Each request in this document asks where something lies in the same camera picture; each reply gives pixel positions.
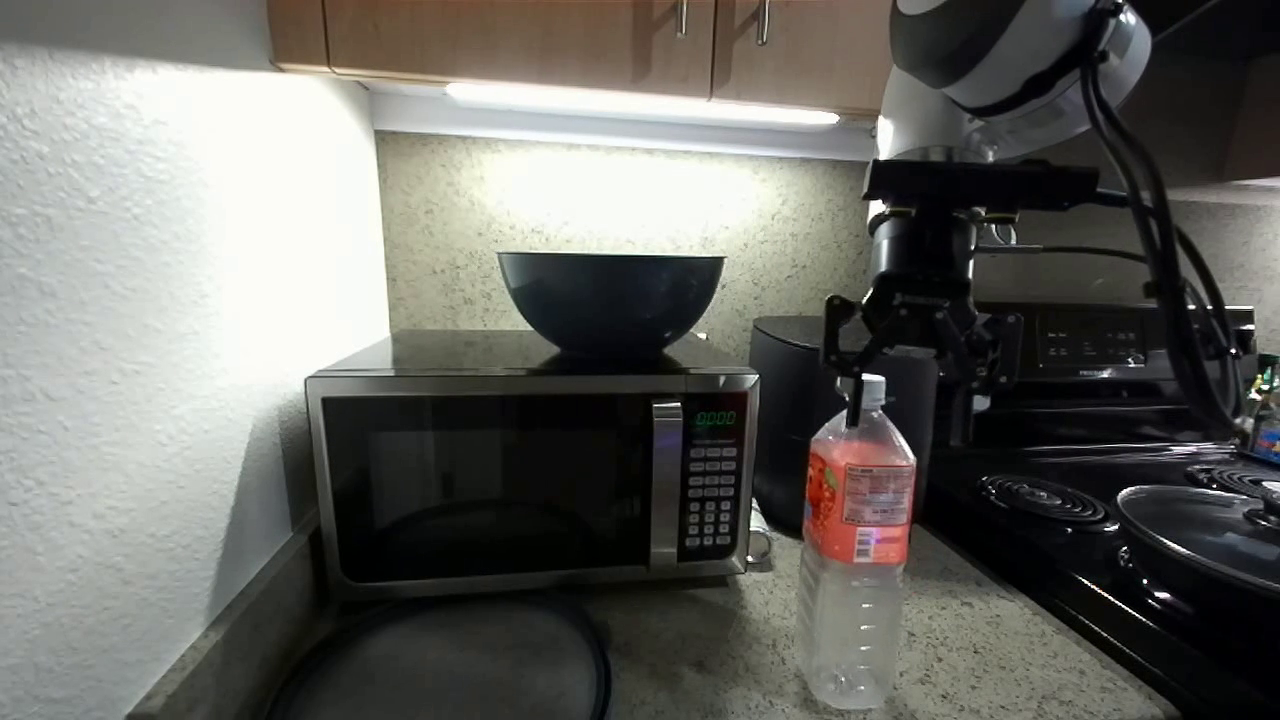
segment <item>bottle cap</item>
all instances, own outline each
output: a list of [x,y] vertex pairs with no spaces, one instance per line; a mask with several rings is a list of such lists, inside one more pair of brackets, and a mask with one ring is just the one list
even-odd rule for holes
[[[864,405],[861,409],[883,409],[883,374],[880,373],[864,373]],[[842,405],[851,405],[851,374],[834,374],[834,390],[842,397]]]
[[864,409],[883,409],[883,374],[864,373]]

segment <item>black bowl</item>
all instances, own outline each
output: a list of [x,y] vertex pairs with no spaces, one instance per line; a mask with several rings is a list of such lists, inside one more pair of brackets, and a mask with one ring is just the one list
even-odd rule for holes
[[661,356],[713,304],[723,257],[498,253],[519,316],[562,356]]

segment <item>burner grate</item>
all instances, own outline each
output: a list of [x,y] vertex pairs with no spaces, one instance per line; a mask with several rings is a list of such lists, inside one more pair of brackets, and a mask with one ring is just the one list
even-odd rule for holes
[[1054,523],[1102,523],[1108,505],[1043,475],[979,475],[993,505]]

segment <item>microwave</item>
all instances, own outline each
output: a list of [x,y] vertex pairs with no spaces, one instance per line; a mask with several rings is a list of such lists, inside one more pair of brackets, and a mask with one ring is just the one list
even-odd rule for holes
[[395,333],[302,379],[338,594],[742,568],[757,373],[703,338],[582,364],[530,333]]

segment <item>microwave control panel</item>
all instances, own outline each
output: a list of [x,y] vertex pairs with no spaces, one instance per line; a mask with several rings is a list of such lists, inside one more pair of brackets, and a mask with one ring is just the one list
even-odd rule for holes
[[681,559],[723,559],[740,539],[742,412],[695,409],[682,445]]

